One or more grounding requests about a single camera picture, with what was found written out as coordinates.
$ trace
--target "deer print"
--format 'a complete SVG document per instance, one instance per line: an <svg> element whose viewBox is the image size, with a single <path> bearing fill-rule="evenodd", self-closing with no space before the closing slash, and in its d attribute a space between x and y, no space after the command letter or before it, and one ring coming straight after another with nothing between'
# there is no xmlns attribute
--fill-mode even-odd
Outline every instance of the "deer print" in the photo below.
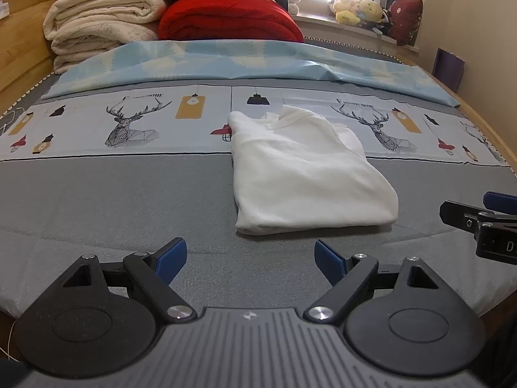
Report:
<svg viewBox="0 0 517 388"><path fill-rule="evenodd" d="M410 142L409 140L403 140L401 138L395 138L390 135L387 135L383 132L382 127L384 126L383 123L389 120L388 114L382 115L379 111L377 111L375 108L372 108L375 112L377 112L380 117L374 114L374 120L372 123L369 123L362 117L358 117L353 111L352 113L348 113L343 110L343 106L345 104L339 100L336 99L338 103L341 103L341 106L339 108L335 108L332 105L330 106L334 111L337 113L340 113L341 115L344 115L348 118L353 118L359 121L360 124L367 125L370 127L370 129L373 131L373 134L379 140L379 142L388 150L394 151L396 153L410 153L412 151L416 150L416 146Z"/></svg>
<svg viewBox="0 0 517 388"><path fill-rule="evenodd" d="M121 108L117 112L115 112L113 108L109 109L109 107L106 107L106 112L110 115L113 115L115 117L114 120L118 124L109 134L108 139L104 144L108 147L143 146L147 143L150 143L153 140L156 140L160 136L158 131L131 130L129 126L133 121L141 119L146 113L159 111L168 106L171 102L163 105L158 99L156 99L157 105L154 108L149 110L149 106L146 106L143 111L137 112L129 118L124 117L122 113L123 106L121 106Z"/></svg>
<svg viewBox="0 0 517 388"><path fill-rule="evenodd" d="M463 129L468 135L471 135L481 144L487 146L487 149L490 151L495 160L497 160L500 163L505 163L505 160L502 158L502 156L497 152L496 149L492 148L492 145L489 143L487 138L484 135L482 135L475 126L465 124L463 121L460 121L460 123L461 125L463 125Z"/></svg>

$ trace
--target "wooden bed frame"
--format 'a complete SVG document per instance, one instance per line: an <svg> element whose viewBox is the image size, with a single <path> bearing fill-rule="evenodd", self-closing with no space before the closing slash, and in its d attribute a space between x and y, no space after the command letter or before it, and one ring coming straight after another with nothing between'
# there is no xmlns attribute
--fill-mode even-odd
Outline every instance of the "wooden bed frame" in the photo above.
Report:
<svg viewBox="0 0 517 388"><path fill-rule="evenodd" d="M54 54L50 50L50 43L43 36L41 26L54 1L56 0L3 0L9 3L10 15L0 19L0 115L35 84L53 72ZM402 55L398 58L410 66L417 65ZM459 110L481 130L516 171L517 156L497 132L474 108L437 79L433 79L461 102ZM488 335L493 334L516 309L517 291L482 317ZM7 350L7 340L13 322L13 318L0 312L0 347L4 350ZM14 357L19 357L13 341L10 353Z"/></svg>

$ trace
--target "pillow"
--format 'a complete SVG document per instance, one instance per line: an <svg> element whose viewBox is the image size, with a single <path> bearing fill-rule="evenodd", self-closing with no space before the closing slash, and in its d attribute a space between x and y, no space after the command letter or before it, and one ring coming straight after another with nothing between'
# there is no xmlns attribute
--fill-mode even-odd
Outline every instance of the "pillow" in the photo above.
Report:
<svg viewBox="0 0 517 388"><path fill-rule="evenodd" d="M422 11L422 0L395 0L389 8L393 26L388 36L395 39L397 45L408 45L420 27Z"/></svg>

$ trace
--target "yellow stuffed toy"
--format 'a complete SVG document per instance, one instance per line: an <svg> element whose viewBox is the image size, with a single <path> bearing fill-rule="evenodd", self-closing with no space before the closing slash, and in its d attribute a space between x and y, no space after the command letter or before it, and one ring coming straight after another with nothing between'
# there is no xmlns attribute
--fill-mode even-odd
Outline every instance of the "yellow stuffed toy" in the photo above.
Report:
<svg viewBox="0 0 517 388"><path fill-rule="evenodd" d="M367 22L381 22L384 11L372 0L335 0L330 10L341 25L362 26Z"/></svg>
<svg viewBox="0 0 517 388"><path fill-rule="evenodd" d="M367 22L379 23L384 15L382 7L372 0L362 0L358 5L358 9L359 14L357 16Z"/></svg>
<svg viewBox="0 0 517 388"><path fill-rule="evenodd" d="M341 25L357 26L359 23L361 23L361 19L358 18L350 10L343 10L342 12L337 12L335 14L335 19Z"/></svg>

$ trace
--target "red blanket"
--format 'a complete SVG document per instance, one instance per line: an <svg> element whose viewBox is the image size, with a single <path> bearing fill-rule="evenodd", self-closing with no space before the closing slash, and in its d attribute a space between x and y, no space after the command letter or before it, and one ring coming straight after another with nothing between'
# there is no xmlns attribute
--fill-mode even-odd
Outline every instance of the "red blanket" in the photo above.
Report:
<svg viewBox="0 0 517 388"><path fill-rule="evenodd" d="M296 23L272 0L179 0L165 12L160 39L271 39L303 42Z"/></svg>

